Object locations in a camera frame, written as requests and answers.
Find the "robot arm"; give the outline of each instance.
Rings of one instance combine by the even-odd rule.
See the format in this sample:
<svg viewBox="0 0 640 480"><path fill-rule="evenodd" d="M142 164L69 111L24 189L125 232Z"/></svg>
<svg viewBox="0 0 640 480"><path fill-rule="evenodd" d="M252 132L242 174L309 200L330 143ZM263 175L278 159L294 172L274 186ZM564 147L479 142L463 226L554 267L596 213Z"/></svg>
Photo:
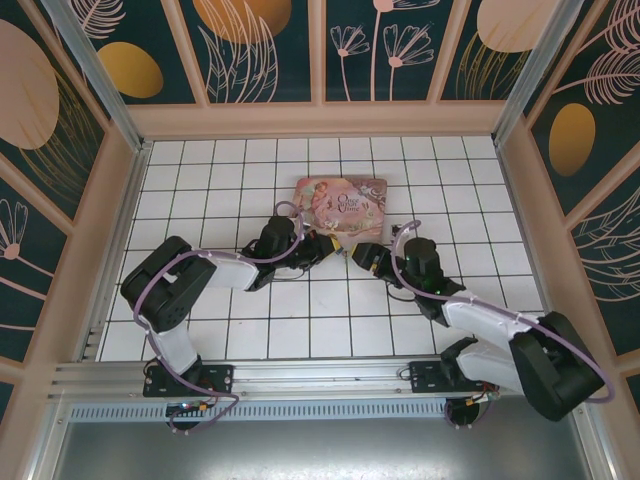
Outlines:
<svg viewBox="0 0 640 480"><path fill-rule="evenodd" d="M447 301L416 296L423 315L445 327L469 332L470 337L450 346L441 355L441 366L452 384L456 379L482 380L522 393L541 415L560 420L604 385L602 379L562 344L531 326L473 302L464 286L444 276L436 244L412 238L404 246L405 258L397 258L403 279L421 291L451 297ZM391 267L391 252L377 244L359 244L354 261L374 276L401 288ZM520 314L518 318L539 324L591 356L566 317L551 312L545 317Z"/></svg>
<svg viewBox="0 0 640 480"><path fill-rule="evenodd" d="M201 359L184 319L201 294L209 288L255 291L267 285L279 268L310 269L340 249L332 237L315 231L304 234L296 249L277 263L254 264L243 258L268 259L286 252L295 241L293 222L271 217L259 239L249 243L235 259L189 257L176 264L154 285L140 310L141 319L169 367L192 384L200 379ZM180 237L170 237L154 250L122 283L122 296L133 309L151 279L191 246Z"/></svg>

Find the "white tiled floor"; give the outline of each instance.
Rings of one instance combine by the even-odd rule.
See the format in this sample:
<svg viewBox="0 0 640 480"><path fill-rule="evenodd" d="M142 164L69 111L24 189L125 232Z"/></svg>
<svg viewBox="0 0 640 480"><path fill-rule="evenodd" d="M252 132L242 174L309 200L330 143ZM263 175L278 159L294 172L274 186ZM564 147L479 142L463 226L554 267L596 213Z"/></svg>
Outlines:
<svg viewBox="0 0 640 480"><path fill-rule="evenodd" d="M156 142L119 282L169 235L239 249L299 178L358 174L388 182L385 243L392 225L419 219L448 276L496 304L542 309L489 137ZM151 357L119 295L108 320L100 360ZM188 322L205 360L424 355L466 336L387 297L383 282L340 256L259 292L207 290Z"/></svg>

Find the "flower illustration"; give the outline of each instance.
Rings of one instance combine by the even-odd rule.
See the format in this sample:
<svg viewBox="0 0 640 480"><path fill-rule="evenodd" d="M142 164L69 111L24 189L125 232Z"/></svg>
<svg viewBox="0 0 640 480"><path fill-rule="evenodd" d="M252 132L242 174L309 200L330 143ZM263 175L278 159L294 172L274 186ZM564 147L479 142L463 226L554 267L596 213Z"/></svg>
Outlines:
<svg viewBox="0 0 640 480"><path fill-rule="evenodd" d="M371 101L376 99L376 50L378 47L378 29L380 28L380 16L383 13L394 10L418 10L420 8L433 7L440 0L373 0L376 9L376 21L373 27L373 49L371 51Z"/></svg>
<svg viewBox="0 0 640 480"><path fill-rule="evenodd" d="M382 13L392 10L417 10L419 8L433 7L440 0L373 0L373 6Z"/></svg>
<svg viewBox="0 0 640 480"><path fill-rule="evenodd" d="M40 273L53 277L53 273L34 265L20 256L20 244L22 243L24 232L27 228L28 217L29 209L22 203L16 202L12 211L9 202L5 198L0 200L0 259L9 261L18 260ZM31 290L24 285L12 282L4 277L0 277L0 283L40 300L46 298L46 295ZM0 325L0 327L10 328L6 325Z"/></svg>
<svg viewBox="0 0 640 480"><path fill-rule="evenodd" d="M344 70L344 59L350 55L359 55L369 51L369 42L365 42L366 37L360 27L345 27L344 32L338 26L330 30L331 40L340 56L340 66L342 67L342 84L347 101L351 101L349 88L347 86L347 75Z"/></svg>
<svg viewBox="0 0 640 480"><path fill-rule="evenodd" d="M408 26L398 37L398 25L386 27L383 31L384 48L389 57L391 79L389 81L389 100L393 100L393 76L396 68L408 65L418 65L433 60L433 49L427 48L431 38L427 31L429 27Z"/></svg>
<svg viewBox="0 0 640 480"><path fill-rule="evenodd" d="M28 216L29 210L20 202L16 202L12 214L9 202L5 198L0 200L0 258L15 260L20 256Z"/></svg>

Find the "leaf illustration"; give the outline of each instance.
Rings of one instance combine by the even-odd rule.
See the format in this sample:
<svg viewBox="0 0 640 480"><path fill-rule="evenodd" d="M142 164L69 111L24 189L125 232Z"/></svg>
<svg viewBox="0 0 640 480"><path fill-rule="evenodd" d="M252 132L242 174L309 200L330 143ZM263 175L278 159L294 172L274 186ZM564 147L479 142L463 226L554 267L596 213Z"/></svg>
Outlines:
<svg viewBox="0 0 640 480"><path fill-rule="evenodd" d="M622 105L622 99L631 96L640 86L640 50L611 50L600 55L587 77L577 83L584 83L585 94L591 103Z"/></svg>
<svg viewBox="0 0 640 480"><path fill-rule="evenodd" d="M89 38L108 38L126 15L122 0L69 0L69 3Z"/></svg>

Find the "black mounting bracket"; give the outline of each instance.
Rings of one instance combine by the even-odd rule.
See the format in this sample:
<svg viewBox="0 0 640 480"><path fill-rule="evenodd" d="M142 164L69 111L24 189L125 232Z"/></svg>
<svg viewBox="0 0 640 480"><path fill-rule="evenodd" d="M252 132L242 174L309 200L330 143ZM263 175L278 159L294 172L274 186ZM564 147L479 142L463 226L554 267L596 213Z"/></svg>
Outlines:
<svg viewBox="0 0 640 480"><path fill-rule="evenodd" d="M203 365L197 383L202 388L220 393L231 393L233 387L233 365ZM204 397L178 383L162 366L147 368L142 396L145 398Z"/></svg>

